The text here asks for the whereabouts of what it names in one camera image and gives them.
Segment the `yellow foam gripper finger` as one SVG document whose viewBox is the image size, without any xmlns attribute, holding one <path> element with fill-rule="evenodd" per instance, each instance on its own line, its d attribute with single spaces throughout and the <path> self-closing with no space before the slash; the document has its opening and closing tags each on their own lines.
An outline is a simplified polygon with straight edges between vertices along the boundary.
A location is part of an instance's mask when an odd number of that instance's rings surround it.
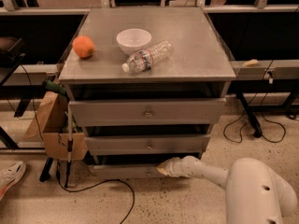
<svg viewBox="0 0 299 224">
<path fill-rule="evenodd" d="M 165 162 L 160 163 L 157 166 L 157 171 L 159 173 L 161 173 L 162 175 L 169 175 L 169 172 L 168 172 L 168 162 L 165 161 Z"/>
</svg>

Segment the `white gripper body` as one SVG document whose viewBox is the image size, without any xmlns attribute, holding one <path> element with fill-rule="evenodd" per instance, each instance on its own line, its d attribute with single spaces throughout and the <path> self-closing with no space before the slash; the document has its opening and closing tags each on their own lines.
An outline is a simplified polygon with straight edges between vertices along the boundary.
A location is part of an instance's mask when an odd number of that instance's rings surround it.
<svg viewBox="0 0 299 224">
<path fill-rule="evenodd" d="M 172 158 L 164 163 L 166 174 L 171 177 L 185 176 L 183 170 L 183 161 L 180 158 Z"/>
</svg>

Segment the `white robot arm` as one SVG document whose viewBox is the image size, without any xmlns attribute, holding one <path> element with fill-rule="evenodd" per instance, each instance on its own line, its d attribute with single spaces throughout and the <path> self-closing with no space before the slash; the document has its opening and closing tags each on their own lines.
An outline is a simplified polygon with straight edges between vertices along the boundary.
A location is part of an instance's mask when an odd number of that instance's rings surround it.
<svg viewBox="0 0 299 224">
<path fill-rule="evenodd" d="M 172 158 L 157 166 L 171 177 L 204 178 L 225 190 L 226 224 L 283 224 L 295 213 L 292 186 L 273 169 L 252 158 L 236 160 L 228 168 L 208 165 L 193 156 Z"/>
</svg>

